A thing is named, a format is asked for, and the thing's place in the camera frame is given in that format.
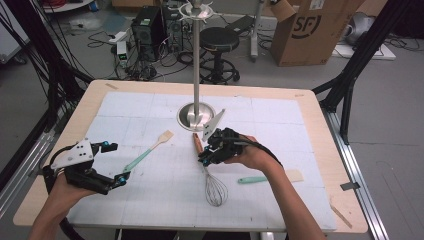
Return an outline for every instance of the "spatula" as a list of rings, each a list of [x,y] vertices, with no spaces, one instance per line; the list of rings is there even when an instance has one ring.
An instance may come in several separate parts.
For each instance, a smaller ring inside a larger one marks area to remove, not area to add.
[[[169,130],[162,133],[162,135],[159,136],[158,141],[153,146],[147,149],[143,154],[141,154],[138,158],[136,158],[130,164],[125,166],[124,171],[122,172],[125,173],[125,172],[131,171],[135,166],[137,166],[139,162],[141,162],[141,160],[143,160],[143,158],[145,158],[153,149],[155,149],[155,147],[157,147],[161,143],[168,141],[170,138],[172,138],[172,136],[174,136],[174,134]]]

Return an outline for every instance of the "chair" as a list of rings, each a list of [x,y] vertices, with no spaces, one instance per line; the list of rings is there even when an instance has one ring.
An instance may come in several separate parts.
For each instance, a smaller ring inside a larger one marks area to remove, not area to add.
[[[200,74],[202,79],[200,83],[208,81],[213,84],[227,84],[230,79],[234,81],[240,80],[240,74],[234,65],[230,61],[221,58],[222,53],[231,52],[237,48],[239,43],[238,35],[232,29],[211,27],[200,32],[200,47],[214,56],[200,63],[200,68],[210,72],[206,76]],[[206,63],[211,61],[213,61],[213,68],[206,66]]]

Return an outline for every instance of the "black stool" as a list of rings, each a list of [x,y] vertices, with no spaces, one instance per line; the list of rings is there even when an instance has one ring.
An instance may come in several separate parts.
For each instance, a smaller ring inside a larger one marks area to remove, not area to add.
[[[200,68],[210,71],[207,76],[200,74],[200,78],[202,79],[200,83],[208,81],[213,84],[227,84],[227,81],[231,78],[234,81],[240,79],[240,74],[234,65],[230,61],[221,58],[222,53],[231,52],[237,48],[239,43],[237,33],[231,29],[211,27],[200,32],[200,47],[214,55],[214,58],[204,60],[200,63]],[[214,62],[213,68],[205,66],[210,61]],[[231,75],[224,77],[224,73],[227,72],[231,73]]]

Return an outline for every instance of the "white paper mat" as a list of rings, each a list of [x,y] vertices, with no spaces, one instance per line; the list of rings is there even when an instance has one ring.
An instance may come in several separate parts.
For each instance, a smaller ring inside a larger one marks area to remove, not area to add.
[[[323,230],[336,228],[302,115],[296,101],[201,96],[218,113],[219,128],[253,135],[286,169],[298,169],[303,182],[294,186]],[[227,202],[210,206],[205,177],[197,162],[192,132],[177,122],[177,112],[192,96],[110,92],[92,122],[91,142],[109,141],[118,150],[99,153],[93,167],[113,178],[151,147],[166,130],[174,136],[159,145],[131,172],[127,185],[107,196],[93,195],[72,208],[77,225],[109,227],[196,228],[281,231],[285,224],[268,182],[240,185],[237,179],[263,175],[240,164],[210,165],[228,188]]]

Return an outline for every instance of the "concrete floor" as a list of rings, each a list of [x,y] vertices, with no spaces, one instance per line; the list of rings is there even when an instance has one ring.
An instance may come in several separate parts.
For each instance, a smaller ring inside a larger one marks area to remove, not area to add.
[[[101,11],[106,19],[112,11]],[[223,24],[218,19],[210,24]],[[130,24],[126,21],[120,30]],[[96,32],[68,35],[73,54],[96,78],[113,72],[114,60],[110,46],[88,48],[88,36]],[[395,61],[372,60],[355,86],[349,139],[374,203],[390,239],[424,239],[424,52],[411,52],[388,46]],[[336,77],[347,59],[332,57],[326,65],[277,67],[269,52],[260,49],[255,63],[251,62],[249,41],[241,39],[239,47],[224,58],[240,71],[239,82],[230,85],[275,88],[312,89]],[[178,70],[156,65],[159,73]],[[190,83],[192,68],[161,77],[155,81]],[[0,169],[6,165],[47,107],[41,85],[30,64],[0,65]],[[2,239],[23,239],[29,227],[18,227],[13,215],[26,191],[27,184],[0,220]],[[88,239],[113,239],[113,230],[78,229]],[[330,234],[329,239],[372,239],[370,233]]]

